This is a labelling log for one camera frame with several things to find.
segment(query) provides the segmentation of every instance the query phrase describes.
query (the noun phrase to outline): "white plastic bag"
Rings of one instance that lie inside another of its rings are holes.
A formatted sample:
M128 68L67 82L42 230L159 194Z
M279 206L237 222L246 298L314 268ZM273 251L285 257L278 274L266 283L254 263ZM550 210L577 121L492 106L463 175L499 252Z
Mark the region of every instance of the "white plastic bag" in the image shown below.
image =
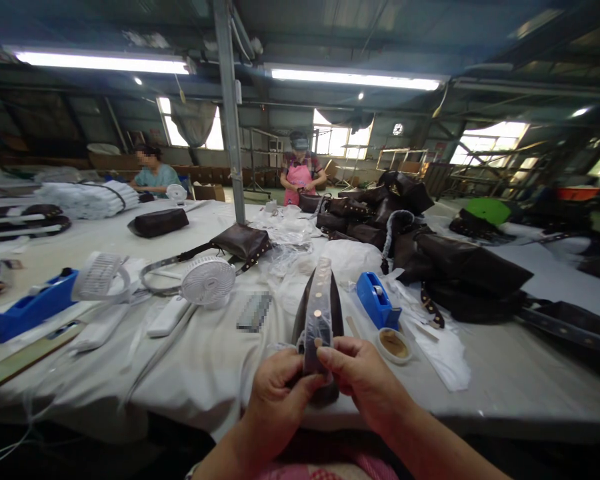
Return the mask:
M332 240L327 242L321 256L331 260L335 280L345 288L349 282L357 283L362 272L370 271L382 275L380 250L368 243Z

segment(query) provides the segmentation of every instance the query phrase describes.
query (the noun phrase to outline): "green object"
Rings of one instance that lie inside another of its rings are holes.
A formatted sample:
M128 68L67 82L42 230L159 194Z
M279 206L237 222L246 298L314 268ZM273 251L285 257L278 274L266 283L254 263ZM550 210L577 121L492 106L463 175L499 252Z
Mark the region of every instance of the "green object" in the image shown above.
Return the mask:
M508 206L502 201L492 198L471 199L465 210L496 227L506 222L511 215L511 209Z

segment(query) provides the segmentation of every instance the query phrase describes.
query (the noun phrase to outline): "fan grille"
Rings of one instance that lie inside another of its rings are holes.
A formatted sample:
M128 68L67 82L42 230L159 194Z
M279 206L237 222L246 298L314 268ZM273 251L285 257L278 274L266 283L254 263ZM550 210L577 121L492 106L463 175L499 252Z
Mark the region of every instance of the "fan grille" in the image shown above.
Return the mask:
M231 293L235 282L234 268L218 257L204 257L192 262L182 278L182 296L196 305L209 305Z

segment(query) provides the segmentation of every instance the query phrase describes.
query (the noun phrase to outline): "blurred patch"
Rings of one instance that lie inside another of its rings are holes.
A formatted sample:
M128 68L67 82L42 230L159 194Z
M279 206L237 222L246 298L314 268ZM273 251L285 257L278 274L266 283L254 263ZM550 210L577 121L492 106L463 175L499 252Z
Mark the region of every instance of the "blurred patch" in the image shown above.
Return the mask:
M258 333L265 321L273 296L269 292L258 292L249 297L236 328L247 333Z

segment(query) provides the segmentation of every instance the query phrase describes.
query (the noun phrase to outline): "brown leather strap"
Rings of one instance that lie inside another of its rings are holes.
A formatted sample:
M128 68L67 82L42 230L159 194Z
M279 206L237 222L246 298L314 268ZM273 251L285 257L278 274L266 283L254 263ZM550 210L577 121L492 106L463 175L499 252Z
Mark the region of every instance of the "brown leather strap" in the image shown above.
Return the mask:
M440 310L438 310L438 307L433 302L431 296L428 294L425 282L422 282L420 285L420 301L422 302L422 306L425 308L427 313L432 313L435 315L431 326L437 329L444 328L445 318L442 316L442 313L440 313Z

